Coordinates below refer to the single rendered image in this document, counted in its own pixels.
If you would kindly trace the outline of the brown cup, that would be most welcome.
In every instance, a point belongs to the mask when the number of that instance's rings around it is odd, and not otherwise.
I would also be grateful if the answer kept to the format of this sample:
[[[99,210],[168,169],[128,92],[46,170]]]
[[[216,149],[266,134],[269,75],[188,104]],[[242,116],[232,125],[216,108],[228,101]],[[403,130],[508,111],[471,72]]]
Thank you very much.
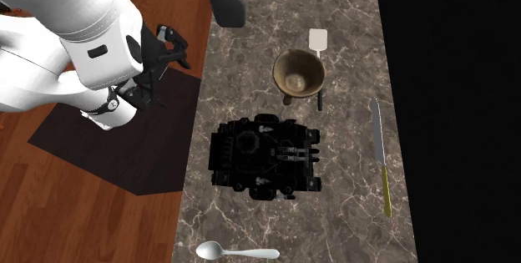
[[[282,103],[305,99],[318,94],[325,83],[326,68],[314,54],[303,49],[287,49],[273,64],[272,76],[283,93]]]

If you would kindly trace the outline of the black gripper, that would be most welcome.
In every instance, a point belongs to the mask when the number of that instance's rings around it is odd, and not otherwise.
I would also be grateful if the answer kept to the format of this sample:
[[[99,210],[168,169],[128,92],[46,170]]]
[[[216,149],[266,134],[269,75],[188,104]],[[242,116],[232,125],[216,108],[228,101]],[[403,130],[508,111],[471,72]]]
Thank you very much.
[[[162,105],[159,99],[160,80],[167,68],[167,63],[177,62],[181,68],[191,69],[187,62],[187,41],[172,27],[159,24],[156,36],[146,23],[141,29],[141,56],[144,71],[133,78],[117,85],[117,94],[139,110],[153,105]],[[164,43],[174,45],[167,49]]]

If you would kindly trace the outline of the white spoon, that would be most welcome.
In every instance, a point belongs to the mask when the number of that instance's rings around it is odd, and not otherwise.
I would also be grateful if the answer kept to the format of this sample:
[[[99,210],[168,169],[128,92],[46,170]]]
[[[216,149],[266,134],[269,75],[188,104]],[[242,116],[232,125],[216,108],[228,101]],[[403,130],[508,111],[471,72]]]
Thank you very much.
[[[196,248],[196,255],[205,260],[217,260],[223,255],[242,255],[261,259],[277,259],[280,252],[276,249],[225,250],[216,241],[206,241]]]

